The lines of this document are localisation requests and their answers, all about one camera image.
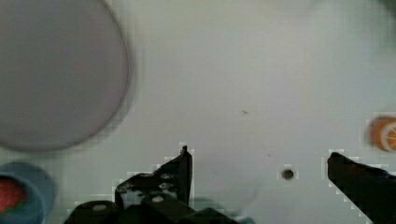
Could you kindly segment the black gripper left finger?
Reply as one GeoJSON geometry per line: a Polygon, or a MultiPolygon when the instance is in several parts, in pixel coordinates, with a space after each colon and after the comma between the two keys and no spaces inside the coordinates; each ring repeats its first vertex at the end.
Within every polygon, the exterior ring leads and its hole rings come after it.
{"type": "Polygon", "coordinates": [[[148,196],[169,195],[189,203],[192,182],[192,155],[183,146],[177,157],[152,173],[133,175],[117,185],[115,203],[121,209],[140,205],[148,196]]]}

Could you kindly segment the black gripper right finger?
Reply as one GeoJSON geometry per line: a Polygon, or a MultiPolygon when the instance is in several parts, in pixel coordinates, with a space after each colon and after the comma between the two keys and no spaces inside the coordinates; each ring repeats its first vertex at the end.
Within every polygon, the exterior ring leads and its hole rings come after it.
{"type": "Polygon", "coordinates": [[[328,178],[374,224],[395,224],[396,177],[333,152],[328,178]]]}

